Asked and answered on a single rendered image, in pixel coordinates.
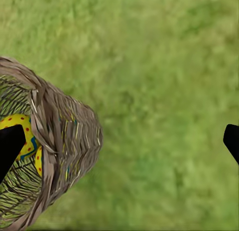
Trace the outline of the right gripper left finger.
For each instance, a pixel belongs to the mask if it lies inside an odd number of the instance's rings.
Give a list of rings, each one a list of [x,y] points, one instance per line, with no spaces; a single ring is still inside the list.
[[[0,184],[26,143],[21,124],[0,130]]]

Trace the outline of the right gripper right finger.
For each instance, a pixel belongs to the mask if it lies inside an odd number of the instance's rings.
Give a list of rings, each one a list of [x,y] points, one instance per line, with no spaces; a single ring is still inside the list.
[[[239,164],[239,126],[228,124],[225,129],[223,142]]]

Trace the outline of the wicker basket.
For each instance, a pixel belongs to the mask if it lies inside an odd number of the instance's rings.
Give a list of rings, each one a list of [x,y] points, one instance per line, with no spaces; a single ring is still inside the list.
[[[14,57],[0,55],[0,92],[0,103],[5,99],[0,118],[12,115],[22,105],[20,114],[30,109],[31,131],[41,143],[42,177],[34,165],[35,153],[26,159],[15,159],[18,167],[12,164],[8,171],[14,181],[7,173],[1,182],[5,191],[0,191],[0,201],[12,207],[0,202],[0,231],[25,231],[98,162],[104,145],[103,127],[90,106],[36,75]],[[6,115],[1,115],[8,101],[13,104]],[[19,169],[29,179],[17,173]],[[5,195],[7,192],[15,194],[14,199]],[[29,204],[27,210],[25,203]]]

